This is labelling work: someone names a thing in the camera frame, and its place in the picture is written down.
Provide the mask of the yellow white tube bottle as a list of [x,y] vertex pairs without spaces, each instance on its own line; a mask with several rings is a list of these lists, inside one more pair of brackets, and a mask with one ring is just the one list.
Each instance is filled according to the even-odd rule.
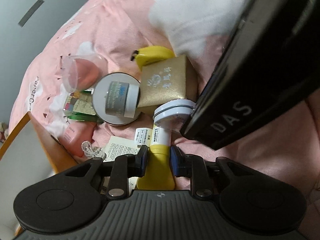
[[170,168],[171,135],[172,131],[180,131],[194,108],[195,102],[176,99],[155,109],[148,162],[144,176],[137,179],[137,189],[168,191],[175,188]]

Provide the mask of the small grey cream jar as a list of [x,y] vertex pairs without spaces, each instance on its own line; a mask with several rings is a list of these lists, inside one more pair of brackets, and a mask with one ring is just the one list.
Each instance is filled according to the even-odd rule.
[[106,95],[105,113],[118,117],[134,118],[138,96],[138,85],[112,81]]

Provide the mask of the gold jewelry box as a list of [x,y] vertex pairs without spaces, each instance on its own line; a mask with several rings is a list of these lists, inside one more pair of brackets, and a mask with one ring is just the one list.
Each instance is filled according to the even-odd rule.
[[196,101],[197,73],[185,55],[142,68],[138,107],[157,107],[176,99]]

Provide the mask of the yellow tape measure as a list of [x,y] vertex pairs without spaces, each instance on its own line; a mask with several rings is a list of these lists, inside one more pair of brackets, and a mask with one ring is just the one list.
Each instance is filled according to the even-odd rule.
[[148,46],[134,50],[131,54],[130,61],[135,61],[138,68],[142,70],[144,66],[171,59],[175,53],[162,46]]

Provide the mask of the white printed paper leaflet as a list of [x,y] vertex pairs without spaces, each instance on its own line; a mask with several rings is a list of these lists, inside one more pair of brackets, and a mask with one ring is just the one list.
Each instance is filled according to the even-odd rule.
[[103,148],[104,162],[115,161],[120,155],[137,154],[142,146],[150,146],[151,135],[152,129],[137,128],[133,140],[112,136]]

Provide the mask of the clear plastic wrapper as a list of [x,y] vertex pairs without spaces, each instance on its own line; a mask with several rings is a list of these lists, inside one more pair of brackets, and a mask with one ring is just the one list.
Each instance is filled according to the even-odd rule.
[[84,155],[88,158],[101,158],[103,160],[106,159],[106,153],[102,150],[102,148],[92,146],[89,141],[84,141],[81,144],[81,148],[84,152]]

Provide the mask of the pink small box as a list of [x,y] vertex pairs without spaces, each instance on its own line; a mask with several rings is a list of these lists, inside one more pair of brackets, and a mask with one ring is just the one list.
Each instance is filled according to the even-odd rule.
[[95,122],[76,121],[68,125],[63,134],[58,137],[60,144],[73,156],[83,157],[82,143],[93,142]]

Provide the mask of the white round compact case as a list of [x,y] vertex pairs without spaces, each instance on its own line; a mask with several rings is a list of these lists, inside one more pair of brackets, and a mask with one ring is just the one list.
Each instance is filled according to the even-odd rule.
[[127,82],[130,84],[138,85],[140,87],[139,81],[129,74],[121,72],[108,74],[99,80],[94,89],[92,95],[93,108],[99,118],[104,122],[114,126],[127,125],[138,118],[138,116],[140,115],[140,111],[136,109],[134,118],[118,117],[105,113],[106,95],[109,85],[112,81]]

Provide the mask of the green glass bottle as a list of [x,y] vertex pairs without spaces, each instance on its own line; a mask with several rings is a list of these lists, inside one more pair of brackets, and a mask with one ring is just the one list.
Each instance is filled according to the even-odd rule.
[[91,91],[69,93],[63,107],[64,116],[70,120],[102,122],[93,108]]

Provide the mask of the pink cloud-print bedspread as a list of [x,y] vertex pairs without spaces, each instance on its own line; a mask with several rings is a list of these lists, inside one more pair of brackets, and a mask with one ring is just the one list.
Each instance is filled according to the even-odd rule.
[[[12,131],[26,112],[53,136],[68,122],[61,62],[67,55],[98,53],[104,74],[127,72],[133,50],[164,46],[185,54],[197,72],[199,89],[208,82],[244,0],[88,0],[51,38],[29,65],[11,111]],[[254,133],[218,151],[173,135],[184,152],[213,161],[225,156],[300,189],[308,209],[299,228],[319,239],[319,91]]]

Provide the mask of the orange cardboard storage box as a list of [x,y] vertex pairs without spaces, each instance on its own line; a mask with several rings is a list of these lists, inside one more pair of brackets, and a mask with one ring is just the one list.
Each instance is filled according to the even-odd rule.
[[1,146],[1,239],[20,231],[13,203],[24,188],[75,166],[77,162],[26,113]]

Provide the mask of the pink sponge in clear case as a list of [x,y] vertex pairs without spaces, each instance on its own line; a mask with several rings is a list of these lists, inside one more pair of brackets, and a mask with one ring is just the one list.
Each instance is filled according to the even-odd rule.
[[63,85],[69,93],[89,89],[103,76],[106,68],[107,59],[100,54],[66,56],[61,66]]

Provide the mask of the grey wall plate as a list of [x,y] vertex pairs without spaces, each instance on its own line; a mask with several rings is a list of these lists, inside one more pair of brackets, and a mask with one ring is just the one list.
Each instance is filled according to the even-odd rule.
[[18,25],[20,27],[23,27],[28,20],[33,16],[33,14],[39,9],[39,7],[44,3],[44,0],[37,0],[30,8],[29,10],[23,15],[23,17],[20,19]]

